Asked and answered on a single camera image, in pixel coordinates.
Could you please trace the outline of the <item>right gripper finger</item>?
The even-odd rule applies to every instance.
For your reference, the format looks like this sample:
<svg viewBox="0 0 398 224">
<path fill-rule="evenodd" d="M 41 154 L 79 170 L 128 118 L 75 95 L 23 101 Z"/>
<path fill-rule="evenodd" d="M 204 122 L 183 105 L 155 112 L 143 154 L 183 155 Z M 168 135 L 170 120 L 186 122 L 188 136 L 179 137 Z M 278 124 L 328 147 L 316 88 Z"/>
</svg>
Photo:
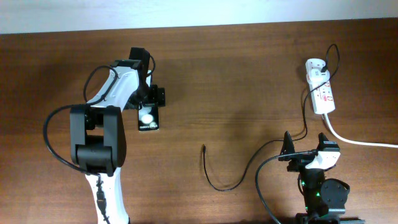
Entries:
<svg viewBox="0 0 398 224">
<path fill-rule="evenodd" d="M 327 146 L 328 146 L 327 137 L 324 135 L 324 133 L 320 133 L 318 135 L 318 146 L 317 146 L 317 149 L 318 150 L 324 150 Z"/>
<path fill-rule="evenodd" d="M 284 133 L 283 145 L 280 151 L 280 155 L 293 154 L 295 152 L 293 140 L 288 131 Z"/>
</svg>

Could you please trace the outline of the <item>black Samsung smartphone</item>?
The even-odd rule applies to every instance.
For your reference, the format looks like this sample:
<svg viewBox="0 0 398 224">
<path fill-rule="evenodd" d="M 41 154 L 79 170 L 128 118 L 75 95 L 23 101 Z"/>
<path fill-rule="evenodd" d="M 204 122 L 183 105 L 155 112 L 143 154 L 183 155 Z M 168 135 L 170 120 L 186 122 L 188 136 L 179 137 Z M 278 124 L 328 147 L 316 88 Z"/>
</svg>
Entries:
<svg viewBox="0 0 398 224">
<path fill-rule="evenodd" d="M 157 106 L 142 107 L 138 111 L 138 130 L 140 132 L 156 131 L 159 128 L 159 108 Z"/>
</svg>

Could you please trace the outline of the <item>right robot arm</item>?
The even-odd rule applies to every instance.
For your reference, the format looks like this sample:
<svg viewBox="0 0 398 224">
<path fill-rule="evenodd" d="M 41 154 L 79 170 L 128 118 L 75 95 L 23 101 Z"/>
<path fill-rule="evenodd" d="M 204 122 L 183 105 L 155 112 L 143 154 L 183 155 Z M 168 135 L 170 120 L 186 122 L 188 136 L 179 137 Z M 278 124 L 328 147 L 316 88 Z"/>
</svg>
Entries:
<svg viewBox="0 0 398 224">
<path fill-rule="evenodd" d="M 325 172 L 334 168 L 341 156 L 339 145 L 320 133 L 316 149 L 295 151 L 289 132 L 285 132 L 280 161 L 287 161 L 287 171 L 298 173 L 298 186 L 304 198 L 305 213 L 295 216 L 295 223 L 365 223 L 359 218 L 342 218 L 350 186 L 329 178 Z"/>
</svg>

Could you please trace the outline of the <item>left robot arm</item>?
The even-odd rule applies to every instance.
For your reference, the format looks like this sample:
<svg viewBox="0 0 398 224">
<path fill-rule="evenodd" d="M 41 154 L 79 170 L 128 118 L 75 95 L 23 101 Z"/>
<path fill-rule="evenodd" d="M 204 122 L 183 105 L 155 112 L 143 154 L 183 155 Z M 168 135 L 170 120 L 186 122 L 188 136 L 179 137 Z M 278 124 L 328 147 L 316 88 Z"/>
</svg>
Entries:
<svg viewBox="0 0 398 224">
<path fill-rule="evenodd" d="M 71 158 L 86 173 L 98 223 L 131 221 L 121 187 L 127 153 L 122 113 L 137 110 L 138 130 L 156 131 L 165 106 L 165 90 L 152 84 L 148 66 L 144 59 L 116 60 L 100 91 L 70 111 Z"/>
</svg>

